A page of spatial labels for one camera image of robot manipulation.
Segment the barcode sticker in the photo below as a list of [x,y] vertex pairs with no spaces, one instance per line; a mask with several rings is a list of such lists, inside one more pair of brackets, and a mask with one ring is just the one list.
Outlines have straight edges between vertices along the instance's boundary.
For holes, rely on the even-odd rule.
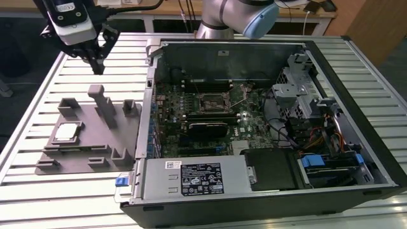
[[165,169],[180,168],[181,161],[165,161]]

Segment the blue tab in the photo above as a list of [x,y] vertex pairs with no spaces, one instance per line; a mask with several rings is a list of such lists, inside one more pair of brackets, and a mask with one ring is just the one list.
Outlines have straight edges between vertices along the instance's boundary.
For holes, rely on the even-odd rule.
[[360,154],[356,154],[356,160],[358,160],[359,164],[364,163],[364,160],[363,160],[363,157]]
[[125,187],[128,186],[128,177],[117,177],[116,178],[116,187]]
[[300,160],[303,162],[304,167],[326,165],[323,157],[320,155],[307,155]]
[[307,158],[303,157],[303,158],[300,159],[300,161],[301,161],[301,163],[303,163],[304,168],[309,166],[309,163],[308,163]]

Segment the blue drive latch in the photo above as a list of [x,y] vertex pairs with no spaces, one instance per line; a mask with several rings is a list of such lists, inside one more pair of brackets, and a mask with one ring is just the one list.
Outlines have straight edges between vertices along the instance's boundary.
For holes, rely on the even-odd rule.
[[324,166],[324,160],[320,155],[307,155],[300,159],[304,168],[309,166]]

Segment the wooden desk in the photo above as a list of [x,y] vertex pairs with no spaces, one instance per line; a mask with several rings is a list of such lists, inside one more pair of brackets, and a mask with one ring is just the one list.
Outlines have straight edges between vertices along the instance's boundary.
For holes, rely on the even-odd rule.
[[[140,6],[156,4],[157,0],[143,0]],[[187,11],[185,0],[181,0],[184,10]],[[192,0],[196,19],[200,20],[203,13],[203,0]],[[121,7],[132,7],[136,5],[123,4]],[[280,8],[277,22],[304,22],[305,12],[303,6],[295,6],[297,10]],[[180,20],[180,11],[177,0],[167,0],[156,10],[137,11],[115,15],[116,19],[141,19],[144,21],[145,32],[153,32],[153,20]],[[41,17],[32,0],[0,0],[0,17]],[[309,14],[307,23],[316,23],[312,35],[323,35],[332,18],[336,17],[335,12],[324,12],[323,9],[315,15]]]

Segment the power cable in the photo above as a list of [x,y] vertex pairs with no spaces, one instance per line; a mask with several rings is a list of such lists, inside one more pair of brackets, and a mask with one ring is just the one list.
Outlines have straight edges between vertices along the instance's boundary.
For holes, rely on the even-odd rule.
[[189,9],[189,2],[187,0],[187,8],[188,8],[188,15],[189,15],[189,28],[191,28],[191,32],[193,32],[193,28],[192,28],[192,15],[191,15],[191,9]]
[[191,10],[192,10],[192,16],[193,16],[193,25],[196,26],[196,17],[195,17],[195,10],[193,10],[193,6],[192,6],[192,1],[189,0],[189,4],[191,4]]
[[185,29],[187,29],[187,33],[189,33],[188,24],[187,24],[185,12],[184,12],[183,5],[180,4],[180,0],[177,0],[177,3],[179,3],[179,8],[180,8],[180,17],[181,17],[181,19],[183,19],[183,21],[184,21],[184,26],[185,26]]
[[127,8],[115,8],[109,9],[109,16],[124,13],[124,12],[133,12],[133,11],[141,11],[141,10],[155,10],[159,8],[164,0],[159,0],[159,2],[152,6],[136,6],[136,7],[127,7]]

